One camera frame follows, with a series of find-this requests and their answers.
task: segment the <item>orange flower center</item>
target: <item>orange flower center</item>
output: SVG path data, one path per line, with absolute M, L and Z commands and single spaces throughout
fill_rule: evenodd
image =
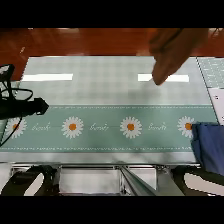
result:
M 18 124 L 14 124 L 13 126 L 12 126 L 12 128 L 13 128 L 13 130 L 17 130 L 18 128 L 19 128 L 19 125 Z
M 128 130 L 133 131 L 135 129 L 135 126 L 133 124 L 128 124 Z
M 185 124 L 185 128 L 186 128 L 187 130 L 192 130 L 192 124 L 190 124 L 190 123 L 186 123 L 186 124 Z
M 69 125 L 69 129 L 70 129 L 71 131 L 74 131 L 74 130 L 76 129 L 76 124 L 70 124 L 70 125 Z

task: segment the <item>blue cloth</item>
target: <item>blue cloth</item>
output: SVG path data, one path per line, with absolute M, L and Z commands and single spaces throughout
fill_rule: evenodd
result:
M 192 148 L 196 159 L 209 172 L 224 176 L 224 126 L 193 124 Z

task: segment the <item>human hand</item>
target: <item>human hand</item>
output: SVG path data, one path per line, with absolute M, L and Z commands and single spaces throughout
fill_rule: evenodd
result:
M 161 28 L 150 40 L 150 52 L 156 63 L 152 76 L 161 85 L 191 55 L 192 50 L 208 37 L 208 28 Z

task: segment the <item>white daisy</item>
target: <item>white daisy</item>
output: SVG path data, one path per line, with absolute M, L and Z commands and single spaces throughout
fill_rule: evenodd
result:
M 182 131 L 182 135 L 185 135 L 185 137 L 192 138 L 192 123 L 194 122 L 194 118 L 190 117 L 182 117 L 178 121 L 178 130 Z
M 20 118 L 14 118 L 8 121 L 5 129 L 6 135 L 10 135 L 14 129 L 16 129 L 16 131 L 13 133 L 12 138 L 17 138 L 18 136 L 23 134 L 23 131 L 25 131 L 27 127 L 26 121 L 22 119 L 19 126 L 17 127 L 19 120 Z
M 123 135 L 126 135 L 126 138 L 135 138 L 141 134 L 140 131 L 142 130 L 140 121 L 134 117 L 123 119 L 120 127 L 120 131 L 123 131 Z
M 71 139 L 82 134 L 81 131 L 83 130 L 84 125 L 83 125 L 83 121 L 79 119 L 78 117 L 76 118 L 69 117 L 63 123 L 64 123 L 62 125 L 63 128 L 61 130 L 64 132 L 63 135 L 66 135 L 66 138 L 70 137 Z

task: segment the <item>red brown floor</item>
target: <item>red brown floor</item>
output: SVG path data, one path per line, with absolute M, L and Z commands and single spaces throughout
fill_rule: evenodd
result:
M 20 80 L 30 56 L 150 55 L 149 38 L 154 31 L 146 28 L 0 29 L 0 64 L 14 64 L 12 79 Z M 192 56 L 224 57 L 223 32 L 211 36 Z

